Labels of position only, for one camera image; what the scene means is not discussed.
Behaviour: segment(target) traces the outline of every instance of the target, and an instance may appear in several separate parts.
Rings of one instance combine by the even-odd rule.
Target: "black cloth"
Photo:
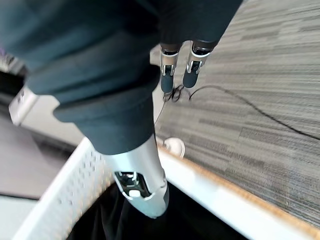
[[[136,210],[111,185],[75,224],[67,240],[246,240],[169,183],[167,211],[157,219]]]
[[[158,43],[218,41],[242,0],[0,1],[0,46],[22,59],[28,87],[60,102],[95,149],[124,153],[154,133],[150,65]]]

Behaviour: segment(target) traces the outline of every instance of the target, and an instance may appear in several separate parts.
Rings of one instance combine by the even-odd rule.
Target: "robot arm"
[[[155,218],[168,205],[153,122],[160,71],[150,50],[161,44],[161,86],[173,87],[179,49],[193,40],[183,84],[193,87],[206,58],[242,0],[16,0],[0,3],[0,44],[30,71],[28,87],[59,102],[107,155],[116,183],[139,211]]]

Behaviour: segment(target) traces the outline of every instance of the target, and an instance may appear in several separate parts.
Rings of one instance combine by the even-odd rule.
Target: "metal bracket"
[[[190,52],[189,52],[189,56],[188,56],[188,59],[186,61],[186,71],[190,74],[191,73],[191,70],[192,70],[192,66],[193,66],[193,63],[194,62],[199,62],[199,66],[196,70],[196,74],[198,74],[200,72],[200,69],[203,65],[205,65],[206,63],[206,60],[209,56],[211,52],[209,51],[207,54],[204,54],[204,55],[198,55],[196,53],[194,53],[193,51],[193,45],[191,44],[190,46]]]
[[[161,74],[166,75],[166,66],[171,66],[170,75],[173,76],[175,74],[175,69],[178,62],[179,52],[168,55],[165,54],[162,49],[160,51],[160,66],[161,66]]]

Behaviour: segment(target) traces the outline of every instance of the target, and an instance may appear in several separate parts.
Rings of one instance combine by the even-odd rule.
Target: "floor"
[[[188,43],[175,74],[181,83]],[[278,120],[320,138],[319,0],[249,0],[201,70]],[[159,62],[159,48],[151,61]],[[179,137],[185,157],[284,211],[320,227],[319,140],[298,134],[217,89],[167,102],[160,138]]]
[[[70,151],[35,138],[0,114],[0,195],[39,198],[70,156]]]

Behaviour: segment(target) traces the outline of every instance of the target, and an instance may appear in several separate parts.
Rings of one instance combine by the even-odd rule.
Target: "white wall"
[[[11,240],[37,201],[0,196],[0,240]]]

